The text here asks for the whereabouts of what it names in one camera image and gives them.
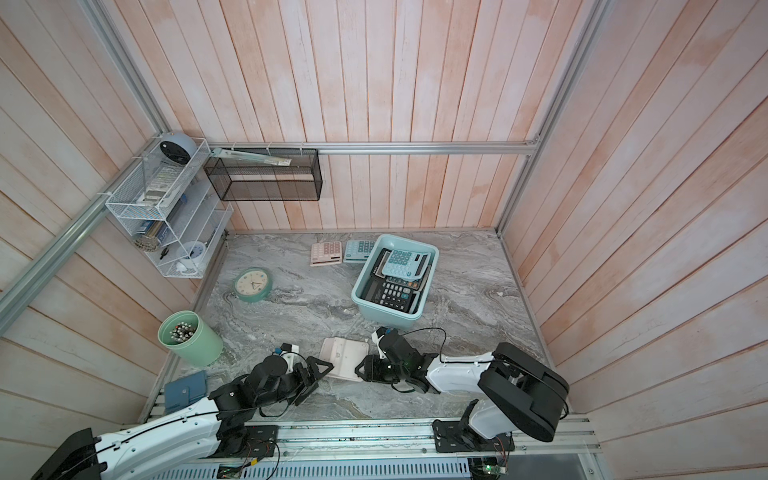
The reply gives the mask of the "upturned pink calculator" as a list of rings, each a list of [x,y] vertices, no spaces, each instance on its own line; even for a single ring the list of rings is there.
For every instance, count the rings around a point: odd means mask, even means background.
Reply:
[[[368,354],[368,343],[335,337],[326,338],[323,341],[319,358],[333,364],[333,368],[328,373],[328,377],[345,381],[362,382],[363,379],[355,373],[355,368]]]

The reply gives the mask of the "upturned light blue calculator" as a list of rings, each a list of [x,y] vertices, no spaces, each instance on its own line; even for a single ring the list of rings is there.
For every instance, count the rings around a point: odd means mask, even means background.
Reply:
[[[394,277],[406,281],[420,280],[426,273],[431,254],[408,250],[390,250],[381,269],[384,277]]]

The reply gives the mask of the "large black desk calculator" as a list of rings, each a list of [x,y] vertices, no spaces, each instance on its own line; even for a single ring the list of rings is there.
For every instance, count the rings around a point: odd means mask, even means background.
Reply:
[[[378,257],[376,258],[376,261],[374,263],[373,269],[371,273],[379,278],[384,278],[385,275],[383,274],[383,268],[386,265],[387,259],[389,258],[391,254],[391,251],[386,248],[382,248],[379,252]]]

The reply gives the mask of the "small pink calculator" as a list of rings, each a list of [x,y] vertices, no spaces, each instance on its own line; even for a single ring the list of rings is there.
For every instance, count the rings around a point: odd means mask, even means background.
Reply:
[[[310,249],[312,267],[337,265],[343,262],[343,247],[340,241],[314,243]]]

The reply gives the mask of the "mint green storage box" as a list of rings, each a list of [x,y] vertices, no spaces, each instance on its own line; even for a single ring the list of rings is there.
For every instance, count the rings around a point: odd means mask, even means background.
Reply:
[[[393,283],[409,286],[416,289],[420,293],[418,308],[413,314],[400,313],[398,311],[390,310],[363,299],[363,288],[366,286],[370,278],[376,277],[371,273],[371,271],[382,248],[389,250],[397,249],[414,252],[427,252],[431,254],[431,260],[426,269],[426,273],[420,280],[406,281],[394,277],[382,278]],[[379,326],[409,330],[414,326],[415,322],[421,318],[424,312],[438,260],[439,250],[433,245],[390,234],[383,234],[379,236],[375,241],[374,249],[364,264],[363,269],[353,287],[351,299],[355,305],[357,305],[362,317],[366,321],[377,324]]]

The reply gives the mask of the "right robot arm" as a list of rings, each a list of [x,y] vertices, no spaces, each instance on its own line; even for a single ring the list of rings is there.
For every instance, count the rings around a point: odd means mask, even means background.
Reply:
[[[377,352],[355,367],[361,380],[408,392],[482,394],[457,421],[432,422],[435,449],[440,453],[514,449],[511,433],[550,443],[570,410],[567,381],[515,345],[502,342],[474,357],[449,357],[442,351],[421,353],[404,333],[380,327],[372,339]]]

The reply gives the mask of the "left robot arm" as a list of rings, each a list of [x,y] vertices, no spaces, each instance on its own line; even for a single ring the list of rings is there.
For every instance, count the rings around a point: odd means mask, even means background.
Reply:
[[[333,364],[313,356],[289,366],[269,355],[196,403],[154,421],[96,436],[90,428],[70,435],[32,475],[34,479],[149,479],[220,451],[245,449],[246,423],[276,403],[300,405]]]

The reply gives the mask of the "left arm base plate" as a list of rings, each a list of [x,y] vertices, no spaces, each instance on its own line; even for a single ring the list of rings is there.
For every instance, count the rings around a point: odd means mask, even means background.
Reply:
[[[220,443],[210,458],[256,458],[274,456],[277,425],[244,425],[219,435]]]

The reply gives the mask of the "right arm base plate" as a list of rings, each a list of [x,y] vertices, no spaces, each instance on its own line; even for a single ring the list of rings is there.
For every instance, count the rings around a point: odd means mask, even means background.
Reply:
[[[436,419],[431,424],[438,453],[497,452],[511,453],[515,445],[510,435],[485,439],[461,421]]]

